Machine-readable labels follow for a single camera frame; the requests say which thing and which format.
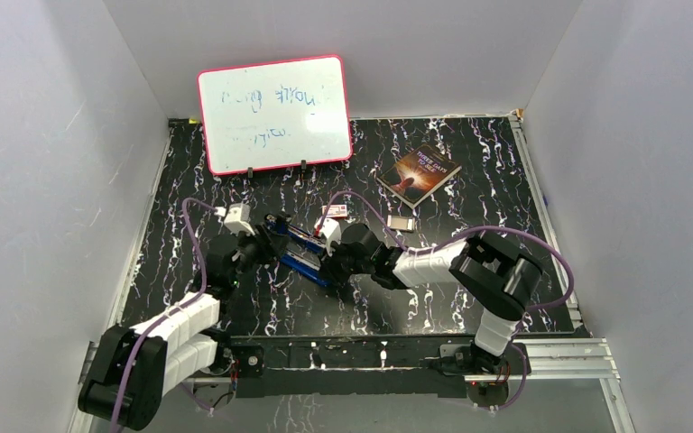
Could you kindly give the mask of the small red staple box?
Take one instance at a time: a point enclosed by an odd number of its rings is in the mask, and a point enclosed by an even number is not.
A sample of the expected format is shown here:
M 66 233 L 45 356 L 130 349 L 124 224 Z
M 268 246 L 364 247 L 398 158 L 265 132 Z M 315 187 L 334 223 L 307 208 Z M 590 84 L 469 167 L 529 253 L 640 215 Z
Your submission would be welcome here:
M 349 210 L 345 204 L 322 206 L 321 211 L 326 218 L 331 219 L 347 218 L 349 216 Z

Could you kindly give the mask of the staple box tray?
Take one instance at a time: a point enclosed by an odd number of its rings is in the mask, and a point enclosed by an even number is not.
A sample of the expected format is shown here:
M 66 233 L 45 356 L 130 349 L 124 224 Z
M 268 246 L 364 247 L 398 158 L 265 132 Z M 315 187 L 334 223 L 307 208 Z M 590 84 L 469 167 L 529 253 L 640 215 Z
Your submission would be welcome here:
M 386 224 L 390 229 L 399 232 L 413 233 L 416 230 L 416 222 L 413 217 L 389 215 Z

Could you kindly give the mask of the whiteboard with pink frame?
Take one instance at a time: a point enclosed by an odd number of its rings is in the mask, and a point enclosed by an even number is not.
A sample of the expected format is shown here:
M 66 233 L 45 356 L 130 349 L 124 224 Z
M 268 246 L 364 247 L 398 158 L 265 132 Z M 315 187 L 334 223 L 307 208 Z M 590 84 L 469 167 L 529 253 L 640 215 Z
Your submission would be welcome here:
M 346 161 L 353 154 L 337 55 L 204 70 L 197 86 L 214 175 Z

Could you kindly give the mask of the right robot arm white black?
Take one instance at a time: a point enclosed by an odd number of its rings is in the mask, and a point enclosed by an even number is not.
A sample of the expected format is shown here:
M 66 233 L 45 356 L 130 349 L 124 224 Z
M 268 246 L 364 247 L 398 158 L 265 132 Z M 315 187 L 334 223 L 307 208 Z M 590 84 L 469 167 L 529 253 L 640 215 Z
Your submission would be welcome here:
M 485 230 L 426 249 L 389 246 L 365 225 L 349 226 L 320 259 L 319 277 L 343 285 L 368 275 L 387 290 L 456 283 L 483 308 L 470 348 L 438 362 L 445 373 L 504 370 L 507 346 L 522 321 L 543 269 L 540 262 L 496 233 Z

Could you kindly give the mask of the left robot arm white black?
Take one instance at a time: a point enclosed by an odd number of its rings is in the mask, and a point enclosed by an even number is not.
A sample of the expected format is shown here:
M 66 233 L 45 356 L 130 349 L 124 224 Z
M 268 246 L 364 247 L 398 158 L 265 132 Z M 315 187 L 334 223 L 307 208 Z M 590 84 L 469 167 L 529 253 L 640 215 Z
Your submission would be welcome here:
M 137 325 L 114 325 L 101 336 L 81 385 L 79 410 L 109 421 L 115 430 L 140 431 L 152 422 L 162 398 L 196 373 L 232 379 L 258 374 L 263 350 L 234 348 L 217 324 L 241 276 L 282 260 L 289 221 L 285 214 L 269 215 L 252 226 L 225 217 L 228 232 L 217 237 L 215 251 L 204 255 L 194 248 L 195 288 L 164 312 Z

